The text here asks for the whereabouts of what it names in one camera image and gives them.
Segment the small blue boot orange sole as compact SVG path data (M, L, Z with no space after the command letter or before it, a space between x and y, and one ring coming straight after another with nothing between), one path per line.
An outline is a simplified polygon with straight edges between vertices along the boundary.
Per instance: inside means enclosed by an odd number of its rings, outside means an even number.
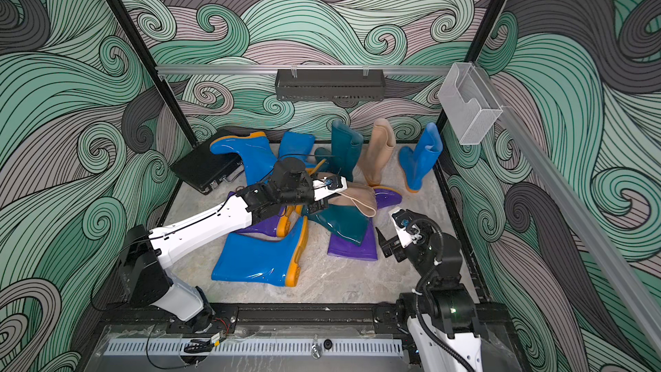
M316 138L312 134L300 134L287 131L278 149L278 158L297 158L302 161L306 168L313 169L317 164L311 151L315 145Z

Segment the purple boot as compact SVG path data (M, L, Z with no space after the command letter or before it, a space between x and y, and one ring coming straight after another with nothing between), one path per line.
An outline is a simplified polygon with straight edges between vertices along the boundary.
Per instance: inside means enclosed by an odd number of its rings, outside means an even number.
M395 189L385 186L377 186L375 187L375 199L378 209L389 208L401 204L402 195ZM349 258L368 262L377 261L378 256L374 219L368 219L363 242L359 246L332 234L332 236L330 236L327 254L339 258Z
M246 210L254 212L256 215L252 218L252 224L249 227L234 230L233 234L264 234L278 238L287 236L295 206L281 206L273 201L259 200L253 195L248 195L244 201L248 206Z

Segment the teal boot back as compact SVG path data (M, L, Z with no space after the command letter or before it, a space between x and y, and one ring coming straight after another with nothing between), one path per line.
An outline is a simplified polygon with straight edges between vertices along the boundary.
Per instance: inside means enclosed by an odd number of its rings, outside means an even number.
M330 149L319 147L314 153L318 162L323 161L318 170L340 175L348 182L353 182L353 170L361 156L363 142L362 134L351 129L341 120L334 120Z

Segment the teal boot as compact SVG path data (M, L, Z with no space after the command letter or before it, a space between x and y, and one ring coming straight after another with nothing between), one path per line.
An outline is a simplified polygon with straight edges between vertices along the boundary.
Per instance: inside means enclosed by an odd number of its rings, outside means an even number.
M311 221L320 224L330 234L360 246L365 238L369 218L353 206L320 205L303 206L302 213Z
M353 170L361 156L363 142L362 134L351 129L341 120L334 120L330 149L319 147L314 153L318 162L323 161L318 170L340 175L348 182L353 182Z

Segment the beige boot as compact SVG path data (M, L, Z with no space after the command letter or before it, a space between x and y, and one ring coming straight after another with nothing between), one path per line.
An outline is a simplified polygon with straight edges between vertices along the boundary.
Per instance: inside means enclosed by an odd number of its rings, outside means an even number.
M343 189L322 189L315 203L341 207L355 207L366 217L375 217L377 201L375 191L366 185L350 185Z
M368 147L359 158L358 166L369 186L378 186L382 172L389 163L396 146L396 136L390 122L379 118L374 122Z

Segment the beige boot back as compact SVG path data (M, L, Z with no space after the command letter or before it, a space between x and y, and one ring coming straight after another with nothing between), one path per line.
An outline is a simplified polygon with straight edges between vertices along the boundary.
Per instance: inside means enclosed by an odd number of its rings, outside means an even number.
M396 146L396 136L390 122L379 118L374 122L368 147L359 158L358 166L369 186L378 186L382 172L389 163Z

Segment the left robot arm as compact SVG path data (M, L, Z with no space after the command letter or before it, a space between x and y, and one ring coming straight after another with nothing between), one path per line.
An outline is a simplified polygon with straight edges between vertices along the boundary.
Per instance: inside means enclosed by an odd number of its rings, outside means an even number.
M277 215L285 206L324 207L347 188L345 177L321 177L297 158L284 158L261 181L238 190L220 206L166 227L133 227L117 258L124 306L155 306L195 331L206 328L213 308L201 289L170 272L175 262L221 236Z

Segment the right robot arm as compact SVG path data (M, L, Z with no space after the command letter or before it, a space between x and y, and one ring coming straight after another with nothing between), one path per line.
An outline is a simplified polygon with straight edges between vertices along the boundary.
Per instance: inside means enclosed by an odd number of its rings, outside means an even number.
M386 258L409 262L420 275L397 300L398 323L416 347L424 371L483 370L487 336L476 304L461 282L461 243L427 215L410 209L389 212L396 235L377 232Z

